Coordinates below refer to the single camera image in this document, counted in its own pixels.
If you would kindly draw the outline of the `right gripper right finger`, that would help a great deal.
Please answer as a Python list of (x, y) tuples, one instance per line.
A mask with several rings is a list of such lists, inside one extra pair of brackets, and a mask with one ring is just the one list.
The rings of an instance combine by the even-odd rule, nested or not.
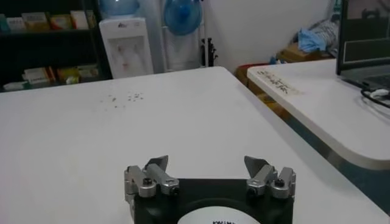
[(269, 191), (273, 198), (279, 200), (295, 199), (296, 173), (292, 168), (284, 167), (279, 172), (265, 159), (251, 156), (245, 156), (244, 163), (250, 175), (246, 181), (248, 196), (260, 197)]

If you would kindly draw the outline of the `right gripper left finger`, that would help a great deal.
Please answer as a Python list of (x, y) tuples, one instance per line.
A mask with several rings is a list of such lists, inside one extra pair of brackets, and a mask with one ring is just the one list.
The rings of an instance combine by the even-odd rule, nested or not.
[(124, 198), (132, 201), (135, 196), (152, 198), (161, 193), (175, 197), (180, 192), (179, 180), (166, 173), (168, 155), (151, 158), (141, 169), (128, 166), (124, 170)]

